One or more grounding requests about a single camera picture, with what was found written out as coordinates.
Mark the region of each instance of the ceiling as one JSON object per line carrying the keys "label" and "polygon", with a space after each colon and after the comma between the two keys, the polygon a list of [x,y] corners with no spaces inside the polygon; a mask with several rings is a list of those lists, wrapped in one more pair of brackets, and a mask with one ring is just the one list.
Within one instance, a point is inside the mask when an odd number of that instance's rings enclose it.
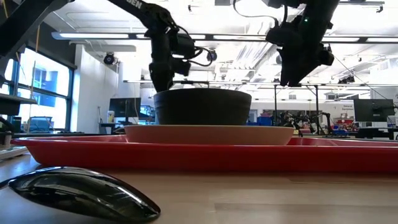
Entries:
{"label": "ceiling", "polygon": [[[384,0],[384,10],[379,6],[338,6],[332,23],[334,26],[326,34],[333,35],[397,35],[398,1]],[[216,6],[209,0],[150,0],[167,8],[176,23],[191,34],[265,34],[273,26],[266,17],[246,18],[238,15],[232,6]],[[267,7],[261,0],[240,0],[238,11],[245,15],[269,15],[280,20],[283,9]],[[299,9],[289,9],[289,18],[297,15]],[[76,0],[49,15],[45,22],[60,32],[145,32],[146,28],[134,16],[123,11],[107,0]],[[131,57],[139,59],[142,72],[149,78],[147,65],[150,63],[150,42],[147,40],[92,40],[91,45],[116,46],[133,45],[136,52],[120,54],[123,62]],[[194,65],[190,80],[271,82],[277,78],[280,65],[276,64],[275,47],[267,43],[252,42],[196,42],[196,45],[216,49],[218,59],[208,68]],[[330,67],[321,66],[314,70],[303,82],[337,83],[339,78],[349,75],[352,69],[365,82],[397,83],[398,78],[380,80],[372,78],[376,70],[382,70],[386,63],[398,57],[398,45],[331,44],[338,60]],[[196,58],[207,63],[206,55]]]}

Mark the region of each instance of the wooden table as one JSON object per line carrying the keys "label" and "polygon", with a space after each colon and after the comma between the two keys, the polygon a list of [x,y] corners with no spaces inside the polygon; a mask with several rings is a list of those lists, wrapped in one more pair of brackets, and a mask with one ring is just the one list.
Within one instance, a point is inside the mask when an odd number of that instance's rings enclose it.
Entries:
{"label": "wooden table", "polygon": [[[0,181],[35,170],[37,166],[30,155],[2,161]],[[99,171],[125,180],[158,203],[162,215],[156,223],[398,223],[398,175]],[[10,195],[15,193],[0,190],[2,224],[99,223],[82,218],[74,220],[66,213],[54,214],[44,207],[38,211],[21,205],[23,199]]]}

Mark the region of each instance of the black computer mouse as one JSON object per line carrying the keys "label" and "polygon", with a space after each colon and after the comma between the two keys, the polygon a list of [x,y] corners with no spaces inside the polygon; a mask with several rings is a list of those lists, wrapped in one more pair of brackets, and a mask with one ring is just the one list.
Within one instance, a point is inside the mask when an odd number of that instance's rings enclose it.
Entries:
{"label": "black computer mouse", "polygon": [[51,167],[0,183],[41,205],[91,217],[128,223],[155,220],[160,208],[131,185],[76,167]]}

